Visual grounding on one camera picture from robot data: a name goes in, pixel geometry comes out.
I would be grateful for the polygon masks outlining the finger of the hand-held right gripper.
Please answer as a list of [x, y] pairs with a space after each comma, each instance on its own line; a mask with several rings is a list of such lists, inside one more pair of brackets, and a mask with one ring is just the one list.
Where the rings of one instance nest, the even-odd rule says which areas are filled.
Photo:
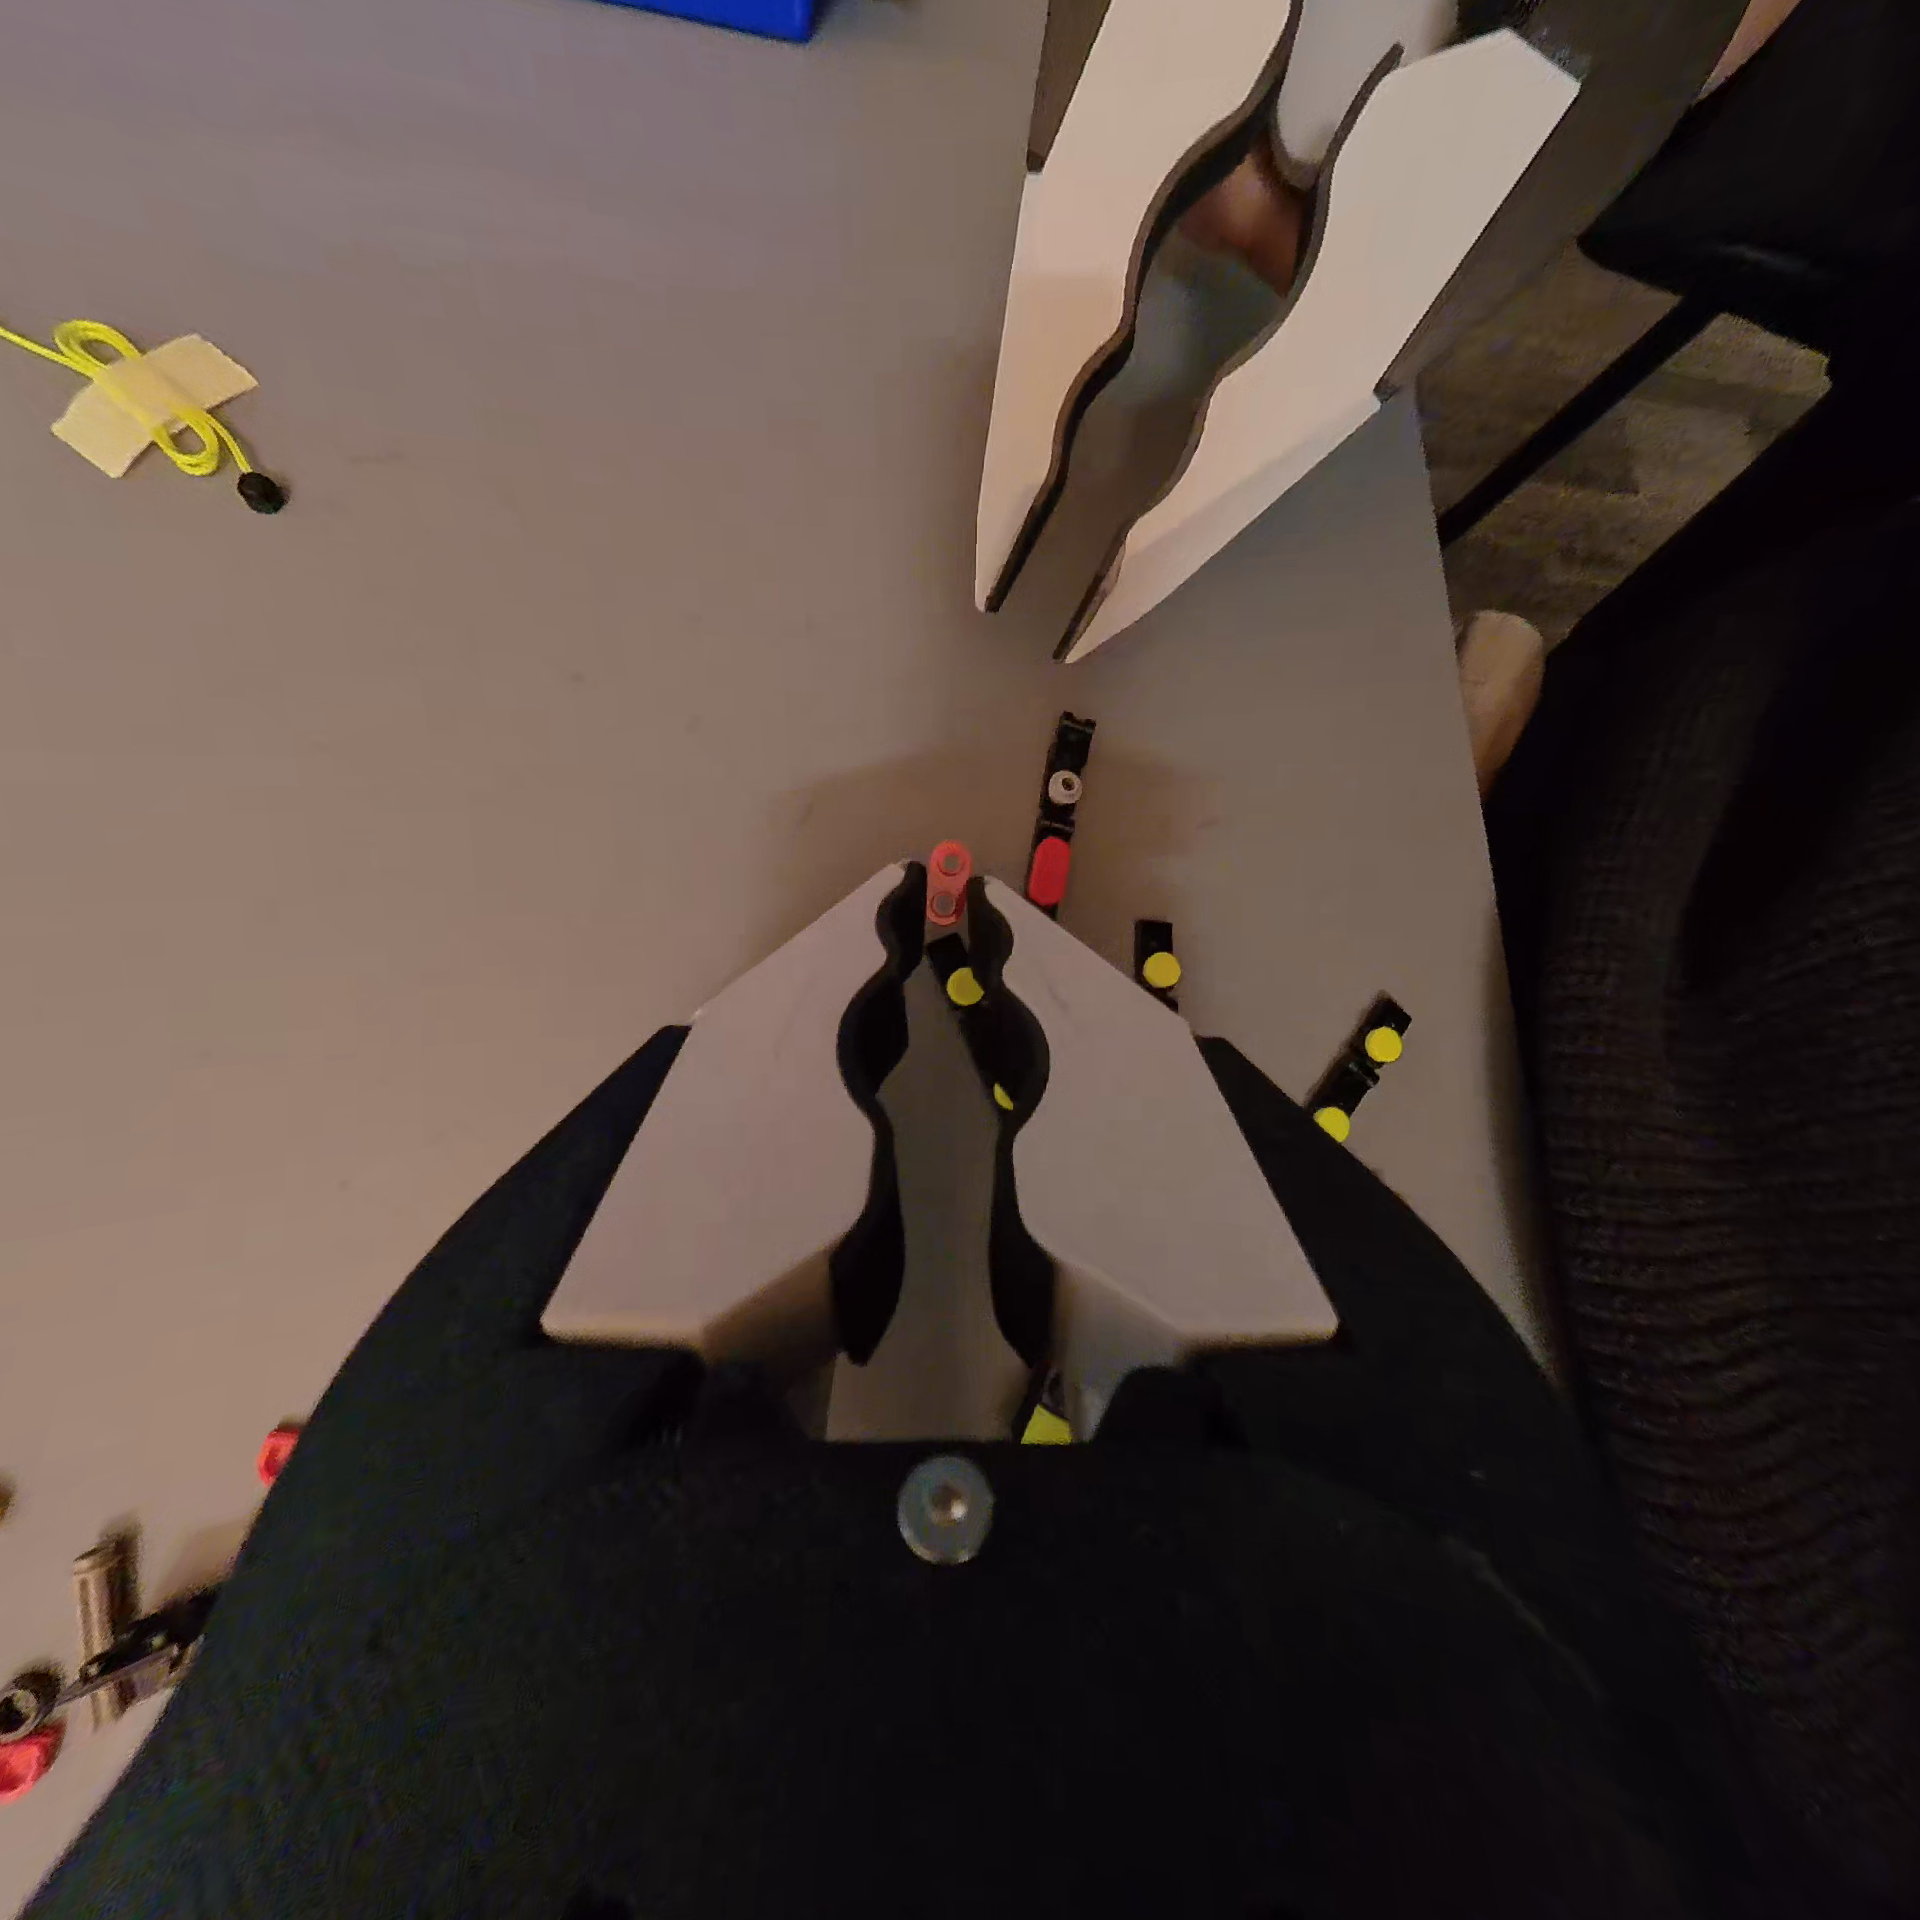
[[1093, 399], [1134, 350], [1162, 239], [1250, 144], [1293, 2], [1109, 4], [1027, 172], [974, 525], [974, 604], [1000, 612], [1067, 492]]
[[1375, 417], [1388, 365], [1578, 91], [1517, 30], [1380, 61], [1315, 181], [1308, 256], [1284, 312], [1215, 379], [1164, 489], [1074, 612], [1061, 660], [1138, 624]]

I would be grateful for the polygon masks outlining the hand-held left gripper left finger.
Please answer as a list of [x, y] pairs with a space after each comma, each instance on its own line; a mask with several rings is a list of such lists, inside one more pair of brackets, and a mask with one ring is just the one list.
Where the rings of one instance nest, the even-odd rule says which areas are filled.
[[685, 1027], [546, 1300], [575, 1346], [753, 1375], [826, 1431], [836, 1370], [867, 1363], [904, 1281], [894, 1124], [927, 866], [881, 866], [710, 995]]

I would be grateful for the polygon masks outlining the black lego strip red tile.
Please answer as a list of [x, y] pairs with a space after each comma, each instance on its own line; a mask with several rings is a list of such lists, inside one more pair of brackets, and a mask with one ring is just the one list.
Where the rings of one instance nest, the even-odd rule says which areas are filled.
[[1023, 896], [1051, 918], [1058, 916], [1069, 893], [1095, 733], [1093, 717], [1065, 709], [1045, 757]]

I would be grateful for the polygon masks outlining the pile of lego pieces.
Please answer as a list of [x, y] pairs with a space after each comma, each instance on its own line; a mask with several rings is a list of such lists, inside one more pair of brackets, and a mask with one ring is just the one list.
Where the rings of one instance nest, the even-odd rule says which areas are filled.
[[28, 1795], [58, 1763], [69, 1723], [103, 1706], [119, 1715], [180, 1680], [215, 1639], [206, 1695], [156, 1737], [114, 1789], [113, 1817], [155, 1816], [180, 1826], [248, 1797], [246, 1772], [276, 1739], [283, 1710], [300, 1711], [332, 1641], [350, 1623], [324, 1580], [321, 1482], [305, 1468], [280, 1507], [267, 1510], [258, 1541], [234, 1562], [239, 1580], [215, 1580], [141, 1611], [132, 1534], [114, 1532], [74, 1562], [79, 1664], [25, 1667], [5, 1683], [5, 1804]]

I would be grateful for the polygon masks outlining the person's right hand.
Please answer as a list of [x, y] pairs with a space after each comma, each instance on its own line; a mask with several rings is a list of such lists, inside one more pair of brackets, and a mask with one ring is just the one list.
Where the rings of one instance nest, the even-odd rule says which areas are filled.
[[1284, 295], [1306, 248], [1308, 196], [1286, 179], [1271, 146], [1258, 144], [1213, 184], [1183, 220], [1199, 248], [1236, 259]]

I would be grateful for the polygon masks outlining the black chair base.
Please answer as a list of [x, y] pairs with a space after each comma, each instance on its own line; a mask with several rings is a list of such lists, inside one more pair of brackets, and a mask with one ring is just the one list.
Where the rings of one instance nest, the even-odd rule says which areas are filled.
[[1829, 389], [1829, 353], [1566, 250], [1419, 378], [1446, 552], [1574, 502], [1705, 502]]

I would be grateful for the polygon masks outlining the blue plastic bin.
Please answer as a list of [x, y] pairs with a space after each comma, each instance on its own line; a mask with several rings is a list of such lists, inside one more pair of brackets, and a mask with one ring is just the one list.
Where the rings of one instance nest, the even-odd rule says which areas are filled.
[[608, 6], [788, 44], [807, 44], [826, 7], [815, 0], [632, 0]]

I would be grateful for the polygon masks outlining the person's black sweater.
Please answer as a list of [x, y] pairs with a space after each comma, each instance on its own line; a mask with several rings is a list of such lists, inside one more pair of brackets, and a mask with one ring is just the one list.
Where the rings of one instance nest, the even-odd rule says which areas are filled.
[[1488, 814], [1578, 1389], [1808, 1916], [1916, 1916], [1916, 562], [1632, 595]]

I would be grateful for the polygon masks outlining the beige tape piece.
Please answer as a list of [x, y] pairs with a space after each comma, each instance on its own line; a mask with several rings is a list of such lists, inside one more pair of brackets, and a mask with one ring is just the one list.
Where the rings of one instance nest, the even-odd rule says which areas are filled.
[[215, 475], [226, 461], [250, 468], [225, 407], [258, 381], [222, 348], [198, 334], [135, 348], [111, 327], [72, 322], [61, 325], [57, 350], [80, 386], [50, 432], [88, 468], [121, 480], [149, 454], [189, 477]]

